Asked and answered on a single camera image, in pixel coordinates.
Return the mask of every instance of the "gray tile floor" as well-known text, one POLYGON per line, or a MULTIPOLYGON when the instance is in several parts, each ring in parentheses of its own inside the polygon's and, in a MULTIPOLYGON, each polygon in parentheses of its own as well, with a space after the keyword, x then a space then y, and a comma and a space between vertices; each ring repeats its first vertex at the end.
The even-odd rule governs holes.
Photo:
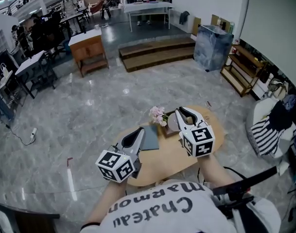
MULTIPOLYGON (((106 185, 94 164, 100 152, 120 131, 148 121, 154 105, 166 110, 188 104, 208 107, 225 129, 225 142, 216 154, 222 165, 245 176, 270 167, 255 155, 245 135, 244 118, 254 99, 241 98, 218 71, 206 73, 194 60, 186 60, 126 73, 119 58, 109 62, 110 69, 83 79, 78 72, 69 74, 57 81, 55 90, 47 88, 35 100, 26 99, 12 128, 27 142, 37 127, 34 144, 22 145, 0 125, 0 202, 60 213, 59 232, 78 232, 106 185), (69 187, 70 157, 75 192, 69 187)), ((192 166, 175 177, 196 181, 196 172, 192 166)), ((274 202, 283 217, 290 185, 286 172, 253 187, 252 192, 274 202)), ((283 232, 291 226, 284 222, 283 232)))

